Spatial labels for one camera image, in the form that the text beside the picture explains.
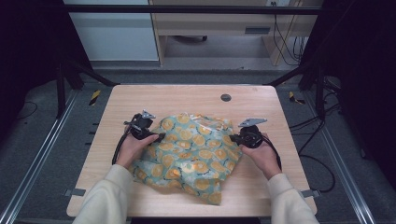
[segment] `light wood table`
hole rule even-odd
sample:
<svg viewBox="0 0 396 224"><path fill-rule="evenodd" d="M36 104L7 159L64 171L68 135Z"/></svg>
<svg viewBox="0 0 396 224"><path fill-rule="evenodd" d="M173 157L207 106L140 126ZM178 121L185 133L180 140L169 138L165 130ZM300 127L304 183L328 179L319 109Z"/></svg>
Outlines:
<svg viewBox="0 0 396 224"><path fill-rule="evenodd" d="M223 102L220 96L230 94ZM276 90L270 86L245 85L120 85L113 89L93 139L76 189L86 189L102 179L111 166L114 149L123 133L125 120L146 109L157 116L150 129L161 119L182 112L231 119L233 131L247 118L266 118L259 129L274 143L292 185L309 189ZM266 179L252 160L243 155L229 178L221 183L220 206L206 204L180 189L154 189L134 182L131 187L129 217L269 217L271 202ZM67 214L78 214L84 197L72 196ZM316 213L312 198L309 206Z"/></svg>

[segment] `crumpled cloth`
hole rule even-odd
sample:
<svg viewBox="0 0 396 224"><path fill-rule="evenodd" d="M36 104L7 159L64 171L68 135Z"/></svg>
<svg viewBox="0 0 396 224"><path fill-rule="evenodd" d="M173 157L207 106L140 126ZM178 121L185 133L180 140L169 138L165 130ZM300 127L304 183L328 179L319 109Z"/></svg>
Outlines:
<svg viewBox="0 0 396 224"><path fill-rule="evenodd" d="M182 113L161 120L154 133L161 143L143 150L130 168L134 180L146 185L180 188L207 201L221 203L220 181L227 178L242 152L232 142L232 122Z"/></svg>

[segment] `cream sweater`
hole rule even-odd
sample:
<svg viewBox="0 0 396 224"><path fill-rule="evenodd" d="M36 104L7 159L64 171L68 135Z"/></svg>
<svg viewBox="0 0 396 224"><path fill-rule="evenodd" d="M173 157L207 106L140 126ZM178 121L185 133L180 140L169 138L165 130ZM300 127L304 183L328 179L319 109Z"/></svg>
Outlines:
<svg viewBox="0 0 396 224"><path fill-rule="evenodd" d="M125 168L113 165L105 179L90 191L73 223L125 223L128 192L132 176ZM272 200L272 223L318 223L300 191L286 175L273 176L268 181Z"/></svg>

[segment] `forearm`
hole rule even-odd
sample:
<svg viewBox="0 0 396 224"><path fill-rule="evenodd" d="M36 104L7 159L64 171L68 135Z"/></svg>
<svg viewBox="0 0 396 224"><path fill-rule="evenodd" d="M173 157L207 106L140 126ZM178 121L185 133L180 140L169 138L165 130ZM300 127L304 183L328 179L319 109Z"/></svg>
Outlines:
<svg viewBox="0 0 396 224"><path fill-rule="evenodd" d="M286 175L278 174L268 181L272 199L272 223L318 223L311 208Z"/></svg>
<svg viewBox="0 0 396 224"><path fill-rule="evenodd" d="M125 223L132 176L113 165L87 195L74 223Z"/></svg>

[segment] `person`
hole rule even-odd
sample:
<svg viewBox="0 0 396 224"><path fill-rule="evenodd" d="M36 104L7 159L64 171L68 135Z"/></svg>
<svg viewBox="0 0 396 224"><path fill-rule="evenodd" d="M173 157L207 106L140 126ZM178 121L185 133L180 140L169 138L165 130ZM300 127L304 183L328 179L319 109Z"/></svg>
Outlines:
<svg viewBox="0 0 396 224"><path fill-rule="evenodd" d="M137 140L131 134L120 147L116 163L87 195L73 223L125 223L128 192L133 178L128 168L140 158L142 150L154 142L158 134ZM272 223L318 223L299 190L295 189L276 162L275 152L263 142L258 148L241 147L269 180L272 201Z"/></svg>

